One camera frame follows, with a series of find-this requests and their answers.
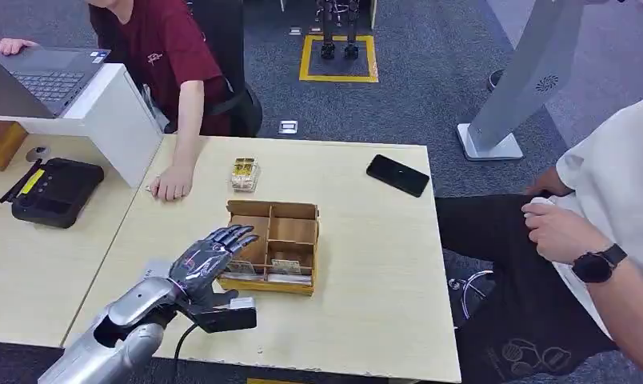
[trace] smartwatch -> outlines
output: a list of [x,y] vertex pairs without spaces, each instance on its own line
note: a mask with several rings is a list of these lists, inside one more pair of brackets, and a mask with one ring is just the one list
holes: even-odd
[[588,252],[573,262],[573,272],[583,282],[605,282],[628,255],[617,245],[603,252]]

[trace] robotic arm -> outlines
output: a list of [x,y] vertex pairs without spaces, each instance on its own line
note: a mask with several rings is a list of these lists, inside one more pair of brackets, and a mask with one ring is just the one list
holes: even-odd
[[39,384],[111,384],[126,380],[162,344],[179,311],[207,333],[256,326],[253,299],[214,293],[212,283],[235,254],[258,239],[252,226],[220,228],[195,242],[170,267],[147,278],[95,318],[91,327],[38,380]]

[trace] laptop keyboard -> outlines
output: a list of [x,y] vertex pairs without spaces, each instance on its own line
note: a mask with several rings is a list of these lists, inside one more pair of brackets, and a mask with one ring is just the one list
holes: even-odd
[[69,94],[79,80],[84,77],[80,72],[24,72],[12,74],[36,98],[42,102],[59,102]]

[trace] light wood tabletop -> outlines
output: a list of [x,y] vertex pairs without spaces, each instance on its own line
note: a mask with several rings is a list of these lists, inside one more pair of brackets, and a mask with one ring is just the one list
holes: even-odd
[[0,342],[60,346],[137,190],[88,138],[32,134],[0,172],[0,197],[30,169],[25,156],[37,146],[106,173],[67,230],[17,220],[0,204]]
[[[145,185],[168,164],[167,136]],[[432,185],[420,198],[368,177],[376,154],[429,174],[424,146],[205,138],[189,197],[155,201],[138,192],[67,342],[142,276],[150,259],[174,260],[230,219],[226,202],[308,202],[319,208],[313,296],[242,291],[255,298],[258,327],[195,330],[181,358],[246,366],[460,382]],[[262,167],[254,193],[235,193],[235,158]],[[170,358],[190,325],[179,314],[157,356]]]

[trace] person's hand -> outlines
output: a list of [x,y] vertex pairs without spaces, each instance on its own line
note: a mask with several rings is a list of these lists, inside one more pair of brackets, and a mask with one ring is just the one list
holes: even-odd
[[543,191],[550,192],[555,196],[566,196],[573,192],[571,188],[568,188],[561,181],[559,174],[557,173],[557,168],[554,166],[543,172],[532,186],[526,188],[524,193],[529,196],[538,196]]
[[184,198],[192,190],[193,176],[193,166],[169,166],[150,184],[150,192],[154,198],[160,198],[167,202]]
[[38,44],[21,38],[2,38],[0,40],[0,52],[5,56],[18,54],[26,46],[38,46]]
[[602,252],[613,243],[590,222],[570,210],[549,204],[526,204],[521,210],[533,214],[526,219],[529,239],[538,254],[551,262],[573,264],[588,252]]

